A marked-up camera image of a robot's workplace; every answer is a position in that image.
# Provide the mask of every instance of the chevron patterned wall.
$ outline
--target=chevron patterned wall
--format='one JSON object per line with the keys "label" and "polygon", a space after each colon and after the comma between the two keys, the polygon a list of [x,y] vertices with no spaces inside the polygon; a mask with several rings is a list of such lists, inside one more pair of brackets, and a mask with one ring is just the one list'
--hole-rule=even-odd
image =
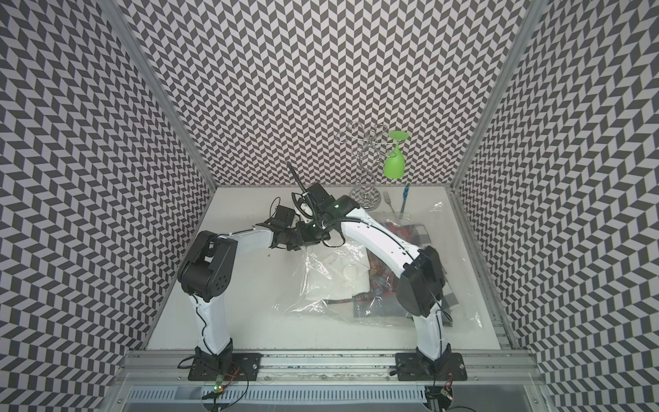
{"label": "chevron patterned wall", "polygon": [[210,192],[91,0],[3,1],[0,55],[0,410],[93,408]]}
{"label": "chevron patterned wall", "polygon": [[529,0],[118,3],[217,182],[276,185],[289,160],[356,181],[348,121],[410,132],[405,179],[450,182]]}
{"label": "chevron patterned wall", "polygon": [[550,3],[459,191],[562,411],[659,411],[658,16]]}

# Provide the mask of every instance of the wire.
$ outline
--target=wire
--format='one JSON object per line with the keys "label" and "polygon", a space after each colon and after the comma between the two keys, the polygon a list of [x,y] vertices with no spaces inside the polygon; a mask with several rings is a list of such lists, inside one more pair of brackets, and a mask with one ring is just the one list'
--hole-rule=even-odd
{"label": "wire", "polygon": [[478,412],[476,409],[471,409],[469,406],[451,406],[449,409],[446,409],[447,411],[453,411],[454,409],[468,409],[472,412]]}
{"label": "wire", "polygon": [[328,245],[327,242],[325,242],[325,240],[323,240],[323,245],[325,245],[327,247],[333,247],[333,248],[341,247],[341,246],[345,245],[345,236],[343,236],[343,233],[341,233],[341,232],[339,232],[339,234],[341,236],[341,239],[343,240],[343,242],[340,245],[338,245],[338,246]]}
{"label": "wire", "polygon": [[181,363],[183,363],[185,361],[189,361],[190,359],[194,359],[194,355],[188,356],[187,358],[181,360],[181,362],[179,362],[179,366],[177,366],[176,368],[177,369],[190,369],[190,368],[192,368],[192,364],[190,364],[188,366],[184,366],[184,367],[181,366]]}
{"label": "wire", "polygon": [[314,220],[320,223],[320,217],[318,216],[318,211],[316,211],[316,204],[313,201],[314,199],[311,197],[311,194],[308,191],[306,191],[306,188],[302,184],[302,181],[300,180],[300,177],[297,175],[297,172],[295,171],[295,168],[293,167],[291,162],[286,162],[286,166],[288,166],[289,171],[293,176],[293,180],[295,180],[295,183],[297,183],[297,185],[300,187],[300,190],[302,191],[302,195],[306,200],[306,205],[309,206],[309,208],[311,208],[311,214],[314,215]]}
{"label": "wire", "polygon": [[449,369],[449,380],[444,383],[444,389],[446,391],[452,391],[453,390],[453,373]]}
{"label": "wire", "polygon": [[216,234],[215,234],[215,238],[217,239],[217,238],[220,237],[220,236],[232,236],[232,235],[236,235],[236,234],[238,234],[238,233],[251,232],[252,230],[254,230],[254,228],[251,228],[251,229],[245,229],[245,230],[239,230],[239,231],[231,232],[231,233],[216,233]]}
{"label": "wire", "polygon": [[240,372],[240,368],[237,368],[236,371],[233,373],[233,375],[227,375],[227,376],[230,376],[230,377],[231,377],[231,380],[229,381],[228,384],[222,386],[222,389],[223,389],[223,390],[226,389],[226,388],[228,388],[229,385],[231,385],[231,384],[233,383],[233,380],[236,379],[236,376],[238,376],[238,372]]}
{"label": "wire", "polygon": [[444,313],[444,316],[446,316],[446,318],[449,320],[449,322],[453,323],[453,317],[451,315],[449,315],[446,312],[446,310],[444,310],[443,308],[440,307],[440,309],[442,310],[442,313]]}
{"label": "wire", "polygon": [[277,206],[279,206],[279,205],[281,204],[281,197],[279,197],[279,196],[275,197],[275,198],[272,200],[272,203],[270,204],[270,217],[272,217],[272,216],[274,215],[274,213],[272,213],[272,205],[275,204],[275,201],[276,201],[277,199],[279,199],[279,203],[277,203]]}
{"label": "wire", "polygon": [[371,225],[370,223],[365,222],[365,221],[363,221],[363,220],[361,220],[361,219],[359,219],[359,218],[337,218],[337,219],[333,219],[333,220],[330,220],[330,221],[326,222],[326,223],[325,223],[325,227],[330,226],[330,225],[333,225],[333,224],[335,224],[335,223],[339,223],[339,222],[346,222],[346,223],[363,223],[364,225],[367,225],[368,227],[372,227],[373,229],[377,229],[377,230],[381,231],[382,233],[384,233],[385,235],[387,235],[387,236],[389,237],[389,239],[391,239],[392,241],[394,241],[394,243],[395,243],[396,245],[398,245],[398,247],[400,247],[401,249],[403,249],[403,252],[405,252],[405,253],[407,254],[407,256],[410,257],[410,259],[414,260],[414,258],[412,257],[412,254],[411,254],[411,253],[410,253],[405,247],[403,247],[403,245],[401,245],[401,243],[400,243],[399,241],[397,241],[393,236],[391,236],[391,235],[390,235],[389,233],[387,233],[386,231],[380,229],[379,227],[377,227],[377,226],[375,226],[375,225]]}
{"label": "wire", "polygon": [[228,408],[234,406],[236,403],[238,403],[239,400],[241,400],[247,394],[247,391],[249,391],[249,377],[247,376],[247,371],[245,371],[245,380],[247,381],[247,388],[245,389],[245,392],[243,392],[243,394],[238,399],[233,401],[233,403],[229,404],[229,406],[227,406],[226,408],[222,408],[222,411],[225,411]]}
{"label": "wire", "polygon": [[[195,296],[195,295],[191,295],[191,296],[194,297],[194,302],[198,305],[199,301],[197,300],[197,296]],[[206,338],[204,337],[204,330],[206,329],[206,326],[208,326],[208,324],[206,323],[204,318],[202,318],[202,315],[199,314],[199,307],[195,307],[194,312],[197,314],[197,316],[199,316],[199,319],[201,319],[202,322],[204,323],[204,327],[202,328],[202,333],[201,333],[202,341],[204,342],[204,346],[206,346],[206,349],[208,349],[208,353],[213,353],[213,351],[210,350],[210,348],[208,347],[208,343],[206,343]]]}
{"label": "wire", "polygon": [[[437,329],[440,331],[440,355],[444,352],[442,351],[442,346],[444,345],[444,339],[442,337],[442,321],[437,316],[437,311],[435,311],[435,322],[437,322]],[[437,381],[437,374],[441,372],[440,370],[435,370],[435,379],[432,381],[432,385],[435,386]]]}

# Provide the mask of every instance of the metal ventilation grille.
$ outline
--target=metal ventilation grille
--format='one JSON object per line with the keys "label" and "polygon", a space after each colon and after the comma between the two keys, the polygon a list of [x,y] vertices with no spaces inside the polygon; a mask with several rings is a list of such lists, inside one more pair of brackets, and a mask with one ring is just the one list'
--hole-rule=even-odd
{"label": "metal ventilation grille", "polygon": [[[231,402],[238,399],[244,388],[228,389],[217,401]],[[423,390],[416,386],[365,386],[365,385],[291,385],[271,388],[249,388],[241,399],[246,403],[286,404],[337,404],[337,403],[425,403]]]}
{"label": "metal ventilation grille", "polygon": [[[128,402],[135,403],[189,403],[200,402],[199,387],[190,386],[133,386]],[[230,387],[217,399],[218,403],[231,403],[245,391],[244,386]],[[210,392],[206,386],[204,394]],[[267,388],[249,388],[241,403],[285,405],[338,405],[350,403],[426,403],[424,391],[415,385],[268,385]]]}
{"label": "metal ventilation grille", "polygon": [[129,401],[169,401],[175,399],[177,386],[135,386],[128,396]]}

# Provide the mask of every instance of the clear plastic bag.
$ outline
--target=clear plastic bag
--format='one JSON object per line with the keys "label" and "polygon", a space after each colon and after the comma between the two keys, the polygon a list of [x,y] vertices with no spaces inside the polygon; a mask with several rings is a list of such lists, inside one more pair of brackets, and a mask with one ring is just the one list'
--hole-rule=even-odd
{"label": "clear plastic bag", "polygon": [[[410,215],[375,212],[371,216],[392,233],[412,244],[431,244],[423,224]],[[330,246],[338,238],[333,236]],[[301,285],[297,299],[280,299],[275,306],[286,314],[328,316],[350,323],[377,326],[411,326],[412,316],[396,297],[398,278],[375,254],[346,238],[340,247],[323,244],[306,247],[303,264],[293,274]],[[451,326],[451,305],[457,304],[444,287],[443,322]]]}

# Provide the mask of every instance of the toothbrush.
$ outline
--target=toothbrush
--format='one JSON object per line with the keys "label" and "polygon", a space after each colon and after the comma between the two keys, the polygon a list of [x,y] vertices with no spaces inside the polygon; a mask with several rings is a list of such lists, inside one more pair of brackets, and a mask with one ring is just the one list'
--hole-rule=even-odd
{"label": "toothbrush", "polygon": [[407,183],[407,186],[405,186],[405,190],[403,190],[403,205],[401,206],[401,217],[400,219],[403,219],[403,212],[405,211],[405,202],[407,201],[407,192],[410,190],[410,184]]}

